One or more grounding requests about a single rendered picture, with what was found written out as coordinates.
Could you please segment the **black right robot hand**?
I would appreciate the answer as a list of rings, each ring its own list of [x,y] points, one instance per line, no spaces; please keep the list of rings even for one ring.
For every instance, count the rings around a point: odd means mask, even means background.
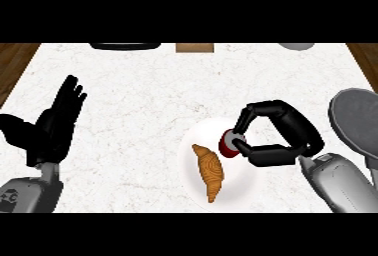
[[[268,117],[290,146],[279,144],[251,147],[239,138],[232,144],[256,167],[294,165],[299,156],[312,157],[324,149],[318,129],[300,111],[282,100],[250,103],[242,109],[232,132],[242,135],[253,120]]]

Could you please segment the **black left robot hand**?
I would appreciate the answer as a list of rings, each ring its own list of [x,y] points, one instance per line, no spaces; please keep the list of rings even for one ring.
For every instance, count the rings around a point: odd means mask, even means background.
[[[28,167],[46,162],[59,163],[65,159],[86,97],[79,78],[70,75],[52,107],[42,112],[36,123],[11,114],[0,114],[0,131],[6,142],[27,151]]]

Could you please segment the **white round plate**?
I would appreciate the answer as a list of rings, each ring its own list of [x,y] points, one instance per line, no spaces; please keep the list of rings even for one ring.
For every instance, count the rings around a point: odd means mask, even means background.
[[[182,139],[177,165],[185,190],[210,212],[250,212],[263,184],[263,174],[248,160],[226,158],[219,142],[234,126],[229,118],[208,118],[188,130]]]

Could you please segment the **black appliance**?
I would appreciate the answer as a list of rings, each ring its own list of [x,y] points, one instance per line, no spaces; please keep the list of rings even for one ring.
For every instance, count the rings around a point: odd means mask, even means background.
[[[157,49],[161,43],[90,43],[90,46],[99,50],[135,51]]]

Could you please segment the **brown wooden block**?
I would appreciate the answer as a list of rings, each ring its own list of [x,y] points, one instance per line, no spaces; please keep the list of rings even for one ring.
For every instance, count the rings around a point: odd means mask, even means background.
[[[214,44],[213,43],[177,43],[176,52],[177,53],[213,53]]]

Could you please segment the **golden brown croissant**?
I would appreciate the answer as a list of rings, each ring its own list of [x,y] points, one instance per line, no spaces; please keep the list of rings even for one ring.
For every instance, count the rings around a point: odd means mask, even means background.
[[[217,154],[204,146],[192,145],[194,153],[198,157],[198,168],[203,181],[207,186],[207,199],[213,203],[222,189],[225,172]]]

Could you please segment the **grey pan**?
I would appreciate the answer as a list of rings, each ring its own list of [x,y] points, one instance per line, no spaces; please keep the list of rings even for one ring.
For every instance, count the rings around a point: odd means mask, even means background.
[[[378,94],[359,88],[341,90],[330,101],[328,117],[340,140],[365,157],[378,190]]]

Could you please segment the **grey round bowl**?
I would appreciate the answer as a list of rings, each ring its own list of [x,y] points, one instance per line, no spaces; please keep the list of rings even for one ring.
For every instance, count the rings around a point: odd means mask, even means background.
[[[315,43],[279,43],[279,45],[294,51],[304,51],[315,46]]]

